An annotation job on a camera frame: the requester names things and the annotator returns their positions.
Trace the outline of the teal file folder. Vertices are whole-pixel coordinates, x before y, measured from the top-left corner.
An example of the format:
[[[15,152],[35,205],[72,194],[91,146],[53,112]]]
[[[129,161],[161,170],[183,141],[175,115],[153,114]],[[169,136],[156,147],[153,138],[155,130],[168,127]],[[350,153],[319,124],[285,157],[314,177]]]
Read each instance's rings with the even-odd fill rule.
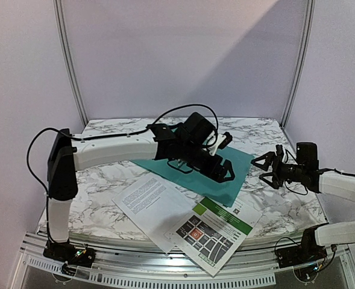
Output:
[[[225,148],[218,153],[233,166],[235,179],[224,183],[217,183],[199,172],[183,174],[167,165],[165,160],[134,160],[133,163],[155,173],[168,181],[232,207],[250,170],[253,155],[234,148]]]

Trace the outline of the green map flyer sheet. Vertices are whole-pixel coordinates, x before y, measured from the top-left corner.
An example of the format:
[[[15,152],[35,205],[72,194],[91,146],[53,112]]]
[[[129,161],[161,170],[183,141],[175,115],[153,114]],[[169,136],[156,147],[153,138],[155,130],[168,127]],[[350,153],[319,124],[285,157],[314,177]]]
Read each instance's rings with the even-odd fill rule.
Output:
[[[226,207],[204,197],[165,237],[205,272],[215,276],[261,216],[261,212],[239,199]]]

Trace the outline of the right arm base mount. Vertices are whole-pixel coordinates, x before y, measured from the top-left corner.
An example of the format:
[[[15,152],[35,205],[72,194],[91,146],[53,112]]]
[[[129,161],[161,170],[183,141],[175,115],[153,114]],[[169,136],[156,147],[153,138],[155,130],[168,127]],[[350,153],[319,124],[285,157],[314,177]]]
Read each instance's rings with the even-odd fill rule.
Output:
[[[278,249],[278,244],[282,240],[289,240],[293,243],[293,245]],[[328,254],[325,247],[314,245],[303,246],[301,243],[297,243],[290,237],[282,237],[277,240],[274,245],[274,255],[276,256],[280,269],[310,263],[313,265],[314,272],[321,272],[332,263],[336,256],[337,249],[337,245],[331,245],[333,255],[329,260],[327,260]]]

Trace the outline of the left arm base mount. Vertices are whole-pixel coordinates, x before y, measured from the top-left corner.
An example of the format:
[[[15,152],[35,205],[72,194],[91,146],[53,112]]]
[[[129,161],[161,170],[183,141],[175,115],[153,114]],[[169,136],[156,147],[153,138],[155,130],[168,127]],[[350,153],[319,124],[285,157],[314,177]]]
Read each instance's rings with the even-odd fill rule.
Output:
[[[70,242],[58,243],[47,241],[43,256],[70,266],[91,268],[95,261],[96,250],[88,246],[76,247],[70,244]]]

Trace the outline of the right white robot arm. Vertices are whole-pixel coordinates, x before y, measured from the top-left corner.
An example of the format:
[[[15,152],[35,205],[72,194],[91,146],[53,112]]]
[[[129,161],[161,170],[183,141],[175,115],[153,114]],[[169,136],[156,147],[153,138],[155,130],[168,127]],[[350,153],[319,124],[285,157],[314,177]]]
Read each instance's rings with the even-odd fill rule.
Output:
[[[286,156],[288,152],[278,144],[251,164],[263,170],[259,178],[271,188],[300,184],[322,201],[328,223],[304,230],[296,250],[298,260],[308,263],[328,246],[355,244],[355,174],[321,168],[318,147],[312,142],[297,143],[293,163],[285,162]]]

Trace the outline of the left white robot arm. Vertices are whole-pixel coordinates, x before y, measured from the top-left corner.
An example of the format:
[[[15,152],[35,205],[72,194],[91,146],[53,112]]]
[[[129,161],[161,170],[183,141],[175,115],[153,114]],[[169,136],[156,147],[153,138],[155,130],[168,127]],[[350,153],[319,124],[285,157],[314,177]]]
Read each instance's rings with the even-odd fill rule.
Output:
[[[78,193],[76,173],[93,166],[132,160],[182,161],[217,182],[232,181],[231,161],[217,154],[232,140],[229,132],[220,134],[218,124],[197,112],[184,122],[167,125],[154,121],[145,129],[89,137],[57,131],[48,160],[47,224],[51,252],[60,261],[69,261],[74,248],[69,241],[68,221],[72,200]]]

